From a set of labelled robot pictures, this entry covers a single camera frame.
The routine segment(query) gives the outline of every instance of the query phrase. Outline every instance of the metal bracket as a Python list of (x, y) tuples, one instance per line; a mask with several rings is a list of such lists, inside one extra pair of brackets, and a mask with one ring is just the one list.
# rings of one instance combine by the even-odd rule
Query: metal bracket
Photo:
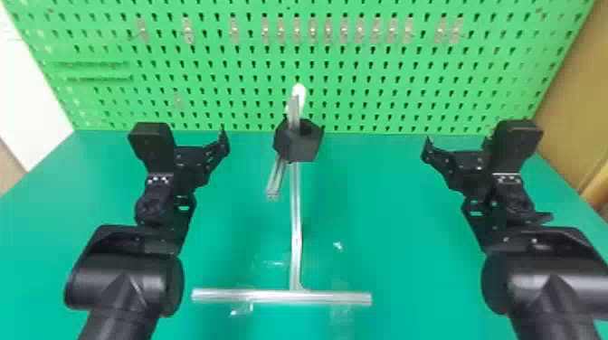
[(271, 43), (271, 27), (265, 16), (261, 18), (261, 42), (266, 45)]
[(331, 17), (328, 16), (328, 18), (325, 19), (325, 24), (323, 25), (323, 43), (331, 43), (331, 35), (333, 30), (334, 26), (332, 24)]
[(404, 35), (401, 38), (403, 44), (411, 43), (413, 38), (413, 18), (409, 17), (405, 19), (404, 23)]
[(380, 37), (382, 36), (382, 21), (380, 18), (375, 18), (372, 22), (372, 35), (369, 37), (369, 41), (372, 44), (380, 43)]
[(355, 43), (360, 45), (366, 36), (366, 21), (363, 18), (356, 20), (355, 24)]
[(338, 40), (342, 44), (348, 43), (348, 19), (347, 18), (342, 18), (342, 20), (340, 20), (340, 33), (338, 35)]
[(399, 29), (399, 21), (396, 18), (391, 19), (388, 22), (388, 33), (386, 35), (386, 43), (394, 43), (397, 39), (397, 32)]
[(317, 43), (317, 19), (310, 18), (309, 19), (309, 43), (315, 44)]
[(298, 17), (293, 18), (293, 33), (291, 40), (295, 44), (299, 44), (302, 40), (302, 20)]
[(188, 17), (183, 17), (182, 26), (184, 27), (185, 43), (195, 43), (195, 31), (192, 29), (192, 20)]
[(448, 20), (445, 17), (439, 19), (437, 28), (435, 29), (435, 43), (443, 43), (443, 37), (446, 35)]
[(144, 43), (150, 43), (150, 35), (147, 32), (146, 22), (142, 18), (138, 18), (138, 35)]
[(239, 23), (236, 21), (236, 18), (230, 18), (229, 23), (228, 35), (230, 35), (230, 40), (233, 43), (239, 43)]
[(285, 43), (285, 35), (287, 28), (285, 25), (285, 19), (280, 17), (277, 19), (277, 42), (280, 44)]
[(456, 18), (456, 22), (454, 22), (454, 26), (451, 28), (450, 44), (454, 45), (458, 43), (458, 40), (462, 36), (463, 25), (462, 18)]

